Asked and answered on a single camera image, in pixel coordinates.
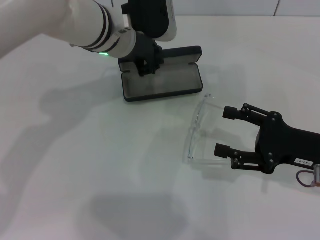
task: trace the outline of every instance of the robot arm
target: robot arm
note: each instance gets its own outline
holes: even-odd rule
[[[134,51],[136,31],[158,41],[173,40],[177,26],[172,0],[156,6],[152,2],[130,0],[121,11],[93,0],[0,0],[0,58],[42,33],[118,59]],[[148,16],[150,24],[141,16]]]

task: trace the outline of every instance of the label sticker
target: label sticker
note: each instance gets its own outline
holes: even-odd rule
[[[312,167],[312,165],[314,164],[313,161],[306,161],[306,160],[301,160],[301,159],[296,159],[294,162],[296,164],[307,165],[307,166],[310,166],[310,167]]]

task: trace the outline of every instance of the metal connector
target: metal connector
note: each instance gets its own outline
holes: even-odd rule
[[[314,181],[313,187],[320,187],[320,164],[314,165]]]

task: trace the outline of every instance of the white table surface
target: white table surface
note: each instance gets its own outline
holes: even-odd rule
[[[126,103],[116,59],[45,36],[0,61],[1,240],[319,237],[320,195],[297,183],[300,168],[197,169],[183,149],[205,93],[320,133],[320,18],[177,25],[160,45],[202,46],[201,94]],[[253,150],[257,129],[242,127],[225,140]]]

